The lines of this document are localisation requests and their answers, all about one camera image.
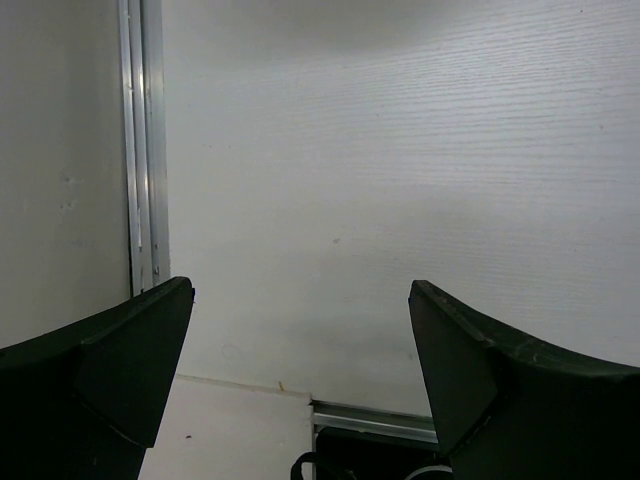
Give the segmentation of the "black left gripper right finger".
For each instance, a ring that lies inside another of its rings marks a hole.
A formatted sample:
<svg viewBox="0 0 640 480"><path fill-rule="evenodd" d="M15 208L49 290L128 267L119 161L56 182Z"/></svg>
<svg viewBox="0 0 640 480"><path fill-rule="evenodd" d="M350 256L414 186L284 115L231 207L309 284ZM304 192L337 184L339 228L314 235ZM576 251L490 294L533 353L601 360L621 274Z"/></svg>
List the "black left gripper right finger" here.
<svg viewBox="0 0 640 480"><path fill-rule="evenodd" d="M639 371L573 352L417 280L408 299L441 453L457 479L635 479Z"/></svg>

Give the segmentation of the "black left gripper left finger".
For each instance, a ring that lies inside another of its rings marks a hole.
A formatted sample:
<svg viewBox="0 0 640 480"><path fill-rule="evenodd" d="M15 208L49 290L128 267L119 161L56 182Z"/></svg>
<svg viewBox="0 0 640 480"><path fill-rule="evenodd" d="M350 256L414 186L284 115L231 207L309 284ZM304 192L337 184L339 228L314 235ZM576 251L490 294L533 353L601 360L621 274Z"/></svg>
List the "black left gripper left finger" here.
<svg viewBox="0 0 640 480"><path fill-rule="evenodd" d="M4 479L136 479L153 448L195 290L174 277L1 351Z"/></svg>

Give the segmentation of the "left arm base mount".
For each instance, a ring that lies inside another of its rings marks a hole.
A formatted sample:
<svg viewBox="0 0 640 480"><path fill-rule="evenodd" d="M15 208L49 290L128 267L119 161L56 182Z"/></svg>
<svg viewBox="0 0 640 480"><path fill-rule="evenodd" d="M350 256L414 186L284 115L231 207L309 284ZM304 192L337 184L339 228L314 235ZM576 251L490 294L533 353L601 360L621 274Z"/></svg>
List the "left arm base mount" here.
<svg viewBox="0 0 640 480"><path fill-rule="evenodd" d="M451 479L429 417L310 402L312 448L292 479Z"/></svg>

